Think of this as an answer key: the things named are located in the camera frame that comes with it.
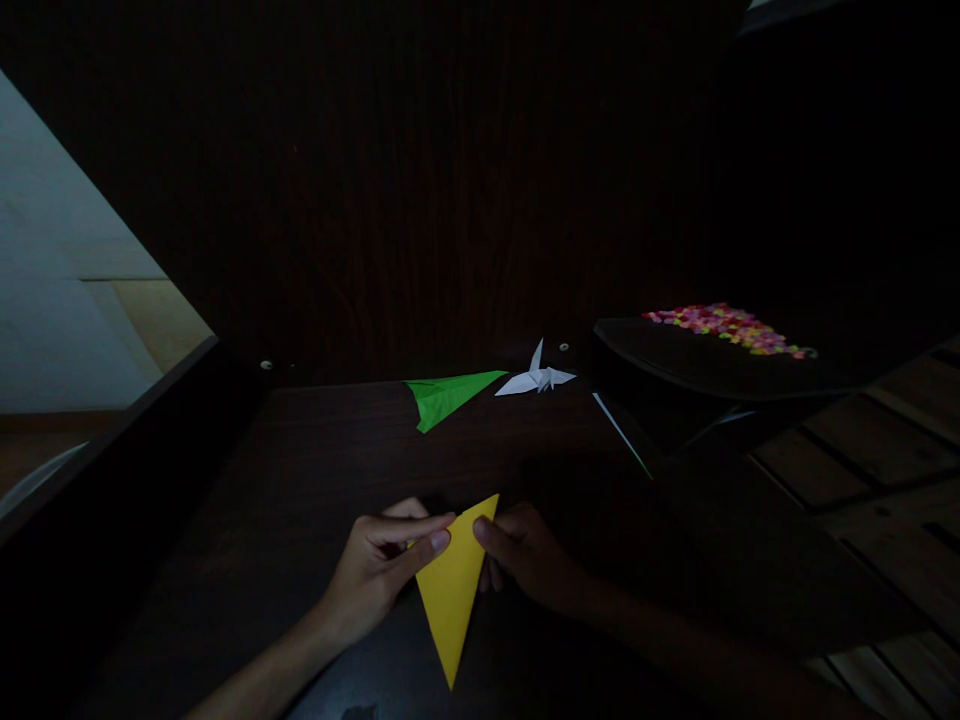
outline table surface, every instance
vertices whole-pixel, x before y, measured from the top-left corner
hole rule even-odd
[[[319,598],[356,516],[411,495],[436,511],[494,492],[501,507],[530,499],[596,572],[737,624],[585,382],[540,395],[495,398],[495,389],[427,435],[399,383],[272,393],[75,714],[186,711]],[[478,597],[451,693],[411,583],[291,716],[341,718],[371,706],[382,718],[697,714],[690,703],[639,658],[514,588]]]

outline wooden wall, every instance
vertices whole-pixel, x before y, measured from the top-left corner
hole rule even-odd
[[[0,67],[276,384],[520,367],[695,301],[746,0],[5,2]]]

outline paper crane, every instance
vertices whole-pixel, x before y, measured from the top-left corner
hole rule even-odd
[[[553,368],[540,369],[540,355],[543,354],[543,338],[537,345],[537,351],[530,361],[530,370],[507,380],[507,384],[497,391],[497,395],[516,395],[529,390],[543,392],[548,386],[553,390],[554,385],[562,385],[567,380],[573,380],[576,375],[560,372]]]

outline person's right hand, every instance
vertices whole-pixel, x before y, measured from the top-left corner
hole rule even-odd
[[[497,515],[477,518],[473,534],[487,551],[480,592],[503,587],[500,569],[541,605],[567,617],[582,618],[600,583],[577,564],[553,537],[540,513],[528,502]]]

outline hand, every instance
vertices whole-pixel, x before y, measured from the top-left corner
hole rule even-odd
[[[575,618],[583,617],[599,592],[599,581],[567,555],[530,503],[522,502],[497,515],[495,523],[477,518],[473,534],[487,551],[480,592],[491,585],[494,590],[503,588],[502,568],[530,598]]]
[[[342,652],[387,616],[397,593],[450,544],[454,513],[430,517],[416,498],[353,524],[337,569],[314,611]],[[419,540],[407,549],[411,541]]]

